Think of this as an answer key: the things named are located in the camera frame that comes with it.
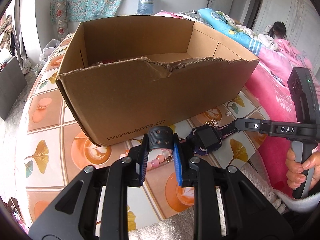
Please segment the handle grip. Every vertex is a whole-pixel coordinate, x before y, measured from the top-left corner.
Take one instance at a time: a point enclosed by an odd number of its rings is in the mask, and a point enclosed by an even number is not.
[[[295,162],[304,163],[311,156],[312,150],[316,147],[316,143],[291,142],[291,149],[294,151],[296,155]],[[301,186],[293,191],[292,196],[295,199],[308,197],[309,188],[311,185],[314,171],[315,168],[313,167],[309,170],[304,170],[302,172],[302,174],[307,177],[307,180],[301,183]]]

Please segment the finger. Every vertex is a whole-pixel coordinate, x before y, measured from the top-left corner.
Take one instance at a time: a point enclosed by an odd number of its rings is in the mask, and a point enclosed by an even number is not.
[[[303,163],[303,168],[309,170],[313,167],[320,166],[320,152],[313,153],[309,159]]]
[[[288,171],[286,174],[287,178],[295,183],[303,183],[306,181],[307,177],[301,173],[293,173]]]
[[[295,155],[294,151],[291,148],[287,152],[287,159],[289,159],[290,161],[295,161],[296,160],[296,155]]]
[[[310,188],[309,188],[309,190],[312,190],[312,189],[313,189],[313,187],[318,183],[318,181],[319,181],[319,180],[312,179],[312,180],[311,180],[311,184],[310,184]]]
[[[289,159],[286,159],[285,165],[288,167],[289,171],[292,171],[293,173],[303,172],[303,167],[301,163],[296,163],[295,161],[290,161]]]
[[[287,181],[287,184],[290,188],[292,189],[296,189],[297,187],[300,187],[301,184],[300,183],[295,183],[295,182],[292,182],[291,180],[288,179]]]
[[[320,166],[315,167],[315,172],[313,173],[313,178],[317,181],[320,180]]]

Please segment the bed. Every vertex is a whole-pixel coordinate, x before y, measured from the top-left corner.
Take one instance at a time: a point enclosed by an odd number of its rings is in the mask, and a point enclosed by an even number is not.
[[[291,46],[289,41],[278,39],[270,42],[270,37],[262,34],[255,35],[251,29],[236,24],[233,19],[220,11],[205,8],[200,9],[199,14],[200,17],[191,13],[163,11],[156,15],[201,21],[255,54],[260,62],[245,86],[263,106],[271,120],[297,121],[287,85],[293,67],[306,67],[310,70],[318,99],[320,99],[320,84],[313,74],[310,60],[305,53]],[[291,196],[292,189],[286,183],[287,167],[285,166],[286,152],[289,148],[290,142],[286,139],[267,137],[259,147],[259,153],[271,185]]]
[[[82,132],[55,84],[58,68],[72,37],[73,34],[66,37],[37,77],[19,125],[15,176],[19,205],[28,226],[85,166],[109,166],[142,141],[142,137],[138,137],[108,147],[97,147]],[[179,137],[185,138],[193,127],[213,118],[223,126],[243,117],[268,119],[265,109],[247,88],[243,88],[233,100],[171,128]],[[250,159],[268,180],[263,162],[259,154],[255,154],[264,140],[265,136],[257,133],[236,133],[224,141],[220,150],[202,158],[222,168],[230,164],[240,168]],[[152,162],[161,154],[162,150],[152,151],[148,161]],[[129,230],[154,224],[193,205],[193,188],[186,191],[178,188],[173,160],[159,158],[159,162],[157,167],[147,171],[143,187],[128,189]],[[99,209],[97,232],[100,215]]]

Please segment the pillow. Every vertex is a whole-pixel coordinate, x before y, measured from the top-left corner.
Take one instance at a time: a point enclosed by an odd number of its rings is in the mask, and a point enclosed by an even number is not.
[[[54,17],[57,24],[58,40],[63,41],[69,34],[67,23],[67,1],[63,0],[55,3]]]

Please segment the table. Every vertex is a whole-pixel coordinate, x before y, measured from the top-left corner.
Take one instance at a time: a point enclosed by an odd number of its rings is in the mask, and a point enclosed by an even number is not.
[[[82,132],[54,82],[71,37],[72,34],[67,36],[39,74],[20,122],[16,181],[19,182],[19,203],[27,225],[39,217],[85,166],[109,166],[142,141],[139,137],[108,147],[97,147]],[[246,88],[234,100],[171,128],[179,137],[185,138],[193,127],[201,126],[210,119],[216,119],[219,126],[223,126],[243,117],[268,118],[266,111]],[[265,137],[253,132],[236,133],[224,140],[220,150],[202,158],[218,167],[232,164],[240,168]],[[148,161],[155,159],[161,151],[150,152]],[[152,168],[147,171],[143,187],[128,189],[129,230],[151,225],[185,210],[193,204],[192,194],[193,188],[177,186],[173,161]],[[100,217],[101,209],[98,211],[98,231]]]

